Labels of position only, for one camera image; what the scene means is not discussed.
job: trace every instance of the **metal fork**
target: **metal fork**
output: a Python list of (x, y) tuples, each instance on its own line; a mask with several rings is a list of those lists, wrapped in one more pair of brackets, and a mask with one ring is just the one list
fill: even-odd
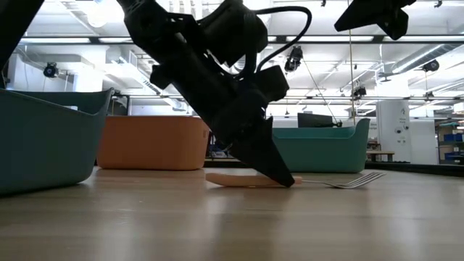
[(344, 183), (344, 184), (333, 184), (333, 183), (328, 183), (328, 182), (324, 182), (324, 181), (302, 181), (304, 183), (317, 183), (317, 184), (325, 184), (327, 186), (330, 186), (332, 188), (335, 188), (335, 189), (355, 189), (355, 188), (359, 188), (361, 186), (364, 186), (365, 184), (367, 183), (370, 183), (374, 180), (376, 180), (377, 178), (381, 178), (382, 176), (384, 176), (385, 173), (380, 173), (380, 172), (372, 172), (372, 173), (369, 173), (367, 175), (364, 175), (360, 178), (357, 178), (349, 183)]

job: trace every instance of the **blue bin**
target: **blue bin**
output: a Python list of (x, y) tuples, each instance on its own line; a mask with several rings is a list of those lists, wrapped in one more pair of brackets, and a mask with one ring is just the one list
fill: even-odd
[(87, 179), (111, 94), (0, 90), (0, 195)]
[(274, 128), (273, 140), (292, 172), (358, 173), (364, 170), (369, 119), (344, 128)]

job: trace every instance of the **camera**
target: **camera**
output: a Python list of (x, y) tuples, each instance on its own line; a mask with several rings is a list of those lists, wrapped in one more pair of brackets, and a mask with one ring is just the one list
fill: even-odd
[(59, 71), (56, 62), (47, 62), (45, 69), (43, 69), (43, 75), (47, 78), (58, 77)]

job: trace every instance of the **table surface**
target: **table surface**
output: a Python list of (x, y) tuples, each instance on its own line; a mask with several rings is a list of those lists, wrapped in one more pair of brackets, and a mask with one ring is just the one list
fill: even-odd
[(0, 260), (463, 260), (464, 179), (221, 188), (205, 172), (254, 173), (96, 170), (78, 186), (0, 199)]

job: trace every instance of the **storage bin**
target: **storage bin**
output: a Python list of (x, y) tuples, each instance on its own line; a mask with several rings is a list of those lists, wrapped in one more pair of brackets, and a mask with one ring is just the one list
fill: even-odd
[(274, 128), (273, 140), (292, 172), (358, 173), (364, 169), (369, 119), (344, 128)]
[(0, 90), (0, 194), (87, 179), (111, 94)]
[(196, 170), (204, 164), (208, 133), (198, 117), (111, 116), (97, 164), (111, 169)]

